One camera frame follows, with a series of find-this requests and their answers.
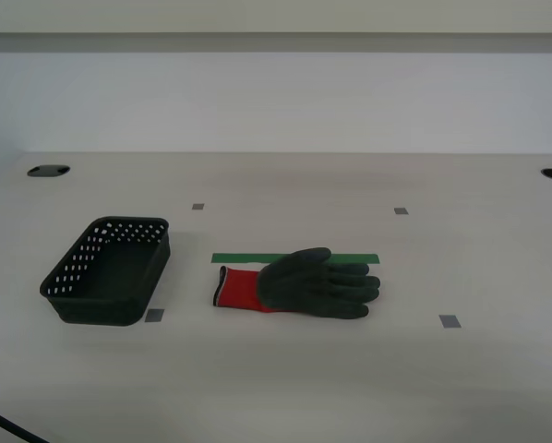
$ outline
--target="red glove cuff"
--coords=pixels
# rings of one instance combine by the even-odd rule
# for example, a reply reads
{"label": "red glove cuff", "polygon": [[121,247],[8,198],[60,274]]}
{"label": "red glove cuff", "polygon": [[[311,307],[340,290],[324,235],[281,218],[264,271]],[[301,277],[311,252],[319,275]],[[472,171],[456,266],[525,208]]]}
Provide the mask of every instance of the red glove cuff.
{"label": "red glove cuff", "polygon": [[214,293],[212,303],[218,307],[278,312],[277,309],[270,309],[259,302],[256,292],[258,274],[256,270],[238,270],[222,266],[219,287]]}

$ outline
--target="work glove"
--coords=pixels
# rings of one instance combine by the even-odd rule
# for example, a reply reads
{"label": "work glove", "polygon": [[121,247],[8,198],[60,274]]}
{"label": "work glove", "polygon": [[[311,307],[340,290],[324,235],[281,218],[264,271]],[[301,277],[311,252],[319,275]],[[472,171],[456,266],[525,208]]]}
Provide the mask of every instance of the work glove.
{"label": "work glove", "polygon": [[380,280],[366,264],[328,264],[331,251],[294,252],[260,272],[221,267],[214,305],[260,312],[300,312],[316,317],[361,318],[378,297]]}

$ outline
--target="white table surface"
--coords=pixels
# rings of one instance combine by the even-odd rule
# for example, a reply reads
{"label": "white table surface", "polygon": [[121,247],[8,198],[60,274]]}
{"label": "white table surface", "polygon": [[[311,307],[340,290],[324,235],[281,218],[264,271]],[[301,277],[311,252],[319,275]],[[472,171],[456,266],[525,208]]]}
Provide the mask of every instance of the white table surface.
{"label": "white table surface", "polygon": [[[26,176],[42,163],[71,171]],[[0,174],[0,413],[64,443],[551,442],[547,166],[552,156],[25,155]],[[40,296],[106,215],[170,223],[150,302],[162,322],[68,325]],[[212,306],[212,253],[322,245],[379,254],[369,317]]]}

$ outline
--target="black basket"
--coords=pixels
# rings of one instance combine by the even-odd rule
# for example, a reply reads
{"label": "black basket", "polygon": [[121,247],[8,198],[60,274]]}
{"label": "black basket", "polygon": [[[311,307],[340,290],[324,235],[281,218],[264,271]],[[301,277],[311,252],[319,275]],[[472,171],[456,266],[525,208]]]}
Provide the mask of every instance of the black basket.
{"label": "black basket", "polygon": [[94,221],[46,277],[40,293],[66,323],[128,326],[145,313],[170,256],[164,219]]}

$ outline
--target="green tape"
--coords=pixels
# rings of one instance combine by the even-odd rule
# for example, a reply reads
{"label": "green tape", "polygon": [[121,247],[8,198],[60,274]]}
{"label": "green tape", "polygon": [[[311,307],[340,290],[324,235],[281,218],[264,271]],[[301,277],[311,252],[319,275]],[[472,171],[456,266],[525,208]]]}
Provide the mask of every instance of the green tape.
{"label": "green tape", "polygon": [[[212,263],[272,263],[287,254],[212,254]],[[332,254],[329,263],[366,263],[377,265],[377,254]]]}

